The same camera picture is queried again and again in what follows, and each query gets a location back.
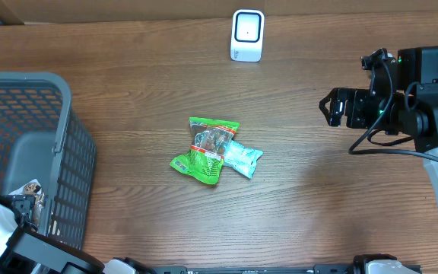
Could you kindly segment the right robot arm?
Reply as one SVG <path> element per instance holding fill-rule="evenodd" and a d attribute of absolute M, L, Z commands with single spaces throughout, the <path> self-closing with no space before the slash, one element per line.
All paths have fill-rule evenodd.
<path fill-rule="evenodd" d="M 438 46 L 378 49 L 360 59 L 370 74 L 367 89 L 333 88 L 319 102 L 332 127 L 363 129 L 351 155 L 422 158 L 438 207 Z"/>

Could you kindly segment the teal snack packet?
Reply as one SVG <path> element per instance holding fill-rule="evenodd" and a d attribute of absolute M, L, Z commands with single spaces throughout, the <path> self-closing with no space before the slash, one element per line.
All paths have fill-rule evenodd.
<path fill-rule="evenodd" d="M 257 161 L 263 151 L 247 148 L 234 140 L 230 141 L 224 152 L 224 166 L 231 167 L 248 179 L 252 179 L 256 171 Z"/>

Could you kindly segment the green snack bag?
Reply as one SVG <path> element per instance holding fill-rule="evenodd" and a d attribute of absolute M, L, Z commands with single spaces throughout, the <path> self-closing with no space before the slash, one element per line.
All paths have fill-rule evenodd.
<path fill-rule="evenodd" d="M 202 183 L 215 185 L 220 178 L 226 150 L 240 123 L 190 117 L 189 125 L 192 133 L 189 151 L 176 156 L 170 166 Z"/>

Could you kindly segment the beige cookie bag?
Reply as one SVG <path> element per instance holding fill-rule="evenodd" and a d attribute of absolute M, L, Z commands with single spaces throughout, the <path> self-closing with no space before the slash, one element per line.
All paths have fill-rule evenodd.
<path fill-rule="evenodd" d="M 22 219 L 35 231 L 40 226 L 44 197 L 43 188 L 37 179 L 31 180 L 8 195 L 12 205 L 21 213 Z"/>

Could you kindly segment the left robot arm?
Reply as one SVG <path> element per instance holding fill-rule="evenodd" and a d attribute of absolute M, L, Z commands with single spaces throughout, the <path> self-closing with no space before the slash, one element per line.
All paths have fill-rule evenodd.
<path fill-rule="evenodd" d="M 0 273 L 150 273 L 130 258 L 102 263 L 82 250 L 33 231 L 21 213 L 0 195 Z"/>

